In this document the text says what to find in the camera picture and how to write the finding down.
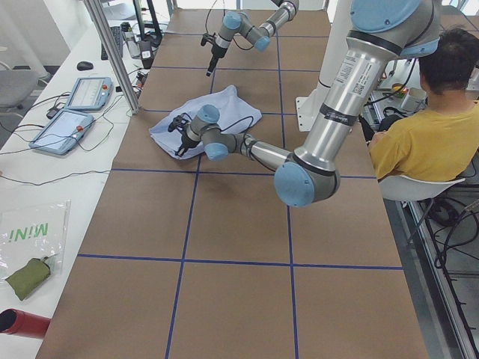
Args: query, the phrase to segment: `green pouch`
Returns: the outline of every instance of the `green pouch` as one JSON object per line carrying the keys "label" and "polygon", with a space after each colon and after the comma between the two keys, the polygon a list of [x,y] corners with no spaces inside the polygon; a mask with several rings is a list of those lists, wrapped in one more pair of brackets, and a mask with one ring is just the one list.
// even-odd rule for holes
{"label": "green pouch", "polygon": [[43,259],[33,258],[28,261],[27,265],[6,279],[15,291],[16,296],[22,301],[35,288],[42,284],[50,276],[50,267]]}

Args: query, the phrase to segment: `person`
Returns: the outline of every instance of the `person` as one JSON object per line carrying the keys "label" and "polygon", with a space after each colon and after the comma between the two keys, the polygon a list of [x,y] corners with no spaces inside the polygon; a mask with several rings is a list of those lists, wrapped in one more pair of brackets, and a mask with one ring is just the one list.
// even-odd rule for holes
{"label": "person", "polygon": [[377,132],[368,144],[378,180],[404,174],[423,181],[449,181],[469,165],[479,148],[479,105],[466,88],[479,60],[479,39],[453,28],[437,50],[419,58],[423,111]]}

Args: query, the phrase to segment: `towel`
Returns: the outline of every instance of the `towel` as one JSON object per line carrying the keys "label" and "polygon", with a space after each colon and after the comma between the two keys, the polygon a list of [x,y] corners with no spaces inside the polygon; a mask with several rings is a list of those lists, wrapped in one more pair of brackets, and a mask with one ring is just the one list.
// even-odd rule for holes
{"label": "towel", "polygon": [[204,151],[203,143],[196,148],[189,149],[182,157],[175,155],[181,145],[181,134],[178,131],[168,132],[168,125],[173,119],[182,114],[187,113],[191,118],[195,118],[197,112],[204,105],[214,105],[219,110],[218,125],[224,129],[238,120],[252,116],[253,119],[238,122],[236,125],[227,129],[223,133],[240,133],[245,131],[248,126],[253,126],[261,119],[261,112],[251,107],[247,102],[238,97],[237,88],[229,85],[221,92],[212,93],[191,99],[185,102],[181,107],[173,110],[170,114],[159,121],[150,129],[151,138],[171,157],[175,159],[190,159]]}

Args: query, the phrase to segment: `screen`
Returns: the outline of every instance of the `screen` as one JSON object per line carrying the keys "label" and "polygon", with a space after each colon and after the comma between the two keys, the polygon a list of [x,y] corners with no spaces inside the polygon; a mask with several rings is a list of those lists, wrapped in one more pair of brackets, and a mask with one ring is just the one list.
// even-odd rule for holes
{"label": "screen", "polygon": [[103,79],[81,79],[72,94],[70,107],[90,107],[97,104]]}

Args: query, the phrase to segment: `computer mouse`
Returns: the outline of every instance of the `computer mouse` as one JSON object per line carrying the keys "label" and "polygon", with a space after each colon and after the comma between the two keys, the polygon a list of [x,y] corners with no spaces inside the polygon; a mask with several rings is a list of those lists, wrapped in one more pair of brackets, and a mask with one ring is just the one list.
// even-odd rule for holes
{"label": "computer mouse", "polygon": [[93,64],[91,62],[88,62],[88,61],[80,61],[76,65],[76,69],[78,71],[91,70],[91,69],[93,69]]}

